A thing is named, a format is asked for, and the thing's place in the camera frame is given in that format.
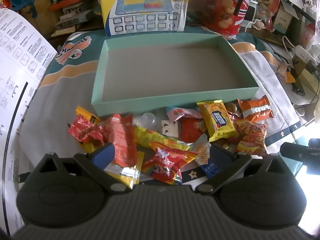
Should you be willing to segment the white cow pattern candy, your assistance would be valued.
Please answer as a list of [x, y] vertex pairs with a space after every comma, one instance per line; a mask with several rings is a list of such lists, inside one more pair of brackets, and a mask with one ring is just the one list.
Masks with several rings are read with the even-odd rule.
[[179, 137], [179, 126], [178, 122], [171, 122], [170, 120], [161, 121], [161, 134], [167, 137], [178, 138]]

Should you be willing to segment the yellow silver large packet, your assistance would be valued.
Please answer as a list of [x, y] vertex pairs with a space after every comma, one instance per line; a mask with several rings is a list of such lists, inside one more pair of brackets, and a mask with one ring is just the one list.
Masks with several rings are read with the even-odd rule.
[[[80, 143], [81, 147], [86, 153], [93, 153], [102, 146], [95, 146], [92, 143]], [[122, 167], [113, 160], [104, 171], [110, 176], [116, 178], [118, 181], [125, 184], [130, 189], [139, 184], [142, 163], [144, 159], [144, 152], [137, 152], [137, 163], [133, 167]]]

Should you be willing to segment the brown chocolate ball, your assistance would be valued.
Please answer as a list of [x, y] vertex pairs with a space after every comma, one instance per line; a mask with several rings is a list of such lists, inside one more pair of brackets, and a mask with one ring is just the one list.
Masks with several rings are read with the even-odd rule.
[[236, 115], [238, 113], [238, 107], [235, 103], [232, 103], [232, 102], [225, 103], [225, 108], [231, 114]]

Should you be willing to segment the long salmon red packet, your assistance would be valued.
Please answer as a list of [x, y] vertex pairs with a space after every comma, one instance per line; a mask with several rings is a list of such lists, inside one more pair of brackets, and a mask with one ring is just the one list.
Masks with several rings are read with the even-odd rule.
[[108, 142], [115, 148], [114, 161], [122, 167], [133, 167], [137, 163], [134, 139], [133, 115], [112, 114], [105, 120]]

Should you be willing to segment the pink strawberry candy packet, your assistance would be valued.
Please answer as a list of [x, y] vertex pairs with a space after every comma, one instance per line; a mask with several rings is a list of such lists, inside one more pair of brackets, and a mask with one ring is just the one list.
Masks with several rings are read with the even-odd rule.
[[165, 111], [171, 122], [175, 122], [181, 118], [202, 119], [201, 112], [195, 109], [169, 106], [165, 109]]

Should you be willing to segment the clear plastic jelly cup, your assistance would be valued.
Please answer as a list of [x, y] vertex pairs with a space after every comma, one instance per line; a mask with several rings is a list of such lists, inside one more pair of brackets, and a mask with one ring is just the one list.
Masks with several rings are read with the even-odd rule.
[[132, 119], [132, 124], [153, 131], [158, 130], [158, 118], [150, 112], [134, 116]]

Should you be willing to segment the red yellow gummy packet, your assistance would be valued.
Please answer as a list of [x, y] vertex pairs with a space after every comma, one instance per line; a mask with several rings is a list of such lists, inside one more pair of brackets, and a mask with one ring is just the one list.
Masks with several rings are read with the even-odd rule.
[[170, 148], [160, 142], [152, 141], [149, 146], [154, 156], [142, 164], [141, 171], [151, 178], [169, 185], [181, 185], [181, 169], [198, 156], [197, 153]]

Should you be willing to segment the red crinkled candy packet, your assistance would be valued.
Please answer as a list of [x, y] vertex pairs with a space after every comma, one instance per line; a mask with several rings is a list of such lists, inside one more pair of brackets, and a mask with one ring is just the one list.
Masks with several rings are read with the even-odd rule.
[[107, 142], [103, 126], [91, 123], [81, 114], [77, 115], [70, 125], [68, 134], [81, 143], [92, 143], [96, 146], [102, 146]]

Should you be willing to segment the blue white cracker packet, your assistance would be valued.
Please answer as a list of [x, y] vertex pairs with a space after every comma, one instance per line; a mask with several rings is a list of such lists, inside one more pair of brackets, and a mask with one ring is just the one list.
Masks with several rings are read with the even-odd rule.
[[213, 178], [220, 172], [220, 169], [210, 156], [211, 144], [208, 141], [207, 135], [203, 134], [189, 148], [189, 151], [197, 154], [195, 159], [197, 165], [202, 169], [208, 178]]

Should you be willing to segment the orange silver snack packet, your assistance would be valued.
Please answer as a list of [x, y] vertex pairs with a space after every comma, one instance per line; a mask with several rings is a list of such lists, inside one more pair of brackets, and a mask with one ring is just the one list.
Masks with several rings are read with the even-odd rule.
[[258, 122], [268, 118], [274, 118], [268, 97], [264, 95], [258, 100], [242, 101], [238, 99], [239, 107], [242, 111], [242, 116], [245, 120]]

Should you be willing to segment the small red packet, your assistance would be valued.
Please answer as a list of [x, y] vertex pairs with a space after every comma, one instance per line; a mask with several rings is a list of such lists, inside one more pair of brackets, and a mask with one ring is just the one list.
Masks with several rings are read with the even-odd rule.
[[187, 143], [195, 142], [206, 130], [203, 119], [181, 118], [180, 124], [180, 139]]

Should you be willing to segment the orange noodle snack packet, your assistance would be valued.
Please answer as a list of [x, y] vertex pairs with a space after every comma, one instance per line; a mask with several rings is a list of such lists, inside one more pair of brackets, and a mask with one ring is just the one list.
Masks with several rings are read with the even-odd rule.
[[265, 145], [267, 125], [247, 121], [245, 119], [236, 120], [235, 123], [241, 137], [237, 150], [250, 155], [267, 155]]

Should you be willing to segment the orange yellow small packet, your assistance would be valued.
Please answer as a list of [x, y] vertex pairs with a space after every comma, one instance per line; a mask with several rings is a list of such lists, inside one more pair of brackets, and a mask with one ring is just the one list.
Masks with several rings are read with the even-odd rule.
[[99, 117], [95, 116], [94, 114], [90, 113], [89, 111], [85, 110], [81, 106], [78, 106], [75, 110], [76, 115], [82, 115], [86, 120], [90, 123], [97, 125], [101, 121]]

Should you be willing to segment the yellow biscuit packet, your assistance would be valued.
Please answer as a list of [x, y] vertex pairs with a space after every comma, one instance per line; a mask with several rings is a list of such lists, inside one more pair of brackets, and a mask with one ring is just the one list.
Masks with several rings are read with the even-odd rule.
[[207, 128], [209, 142], [238, 135], [222, 100], [198, 102], [197, 106]]

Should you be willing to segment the yellow blue toy box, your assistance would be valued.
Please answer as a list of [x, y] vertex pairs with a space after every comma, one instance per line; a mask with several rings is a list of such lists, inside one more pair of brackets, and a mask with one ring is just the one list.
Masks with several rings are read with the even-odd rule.
[[189, 0], [99, 0], [106, 36], [184, 31]]

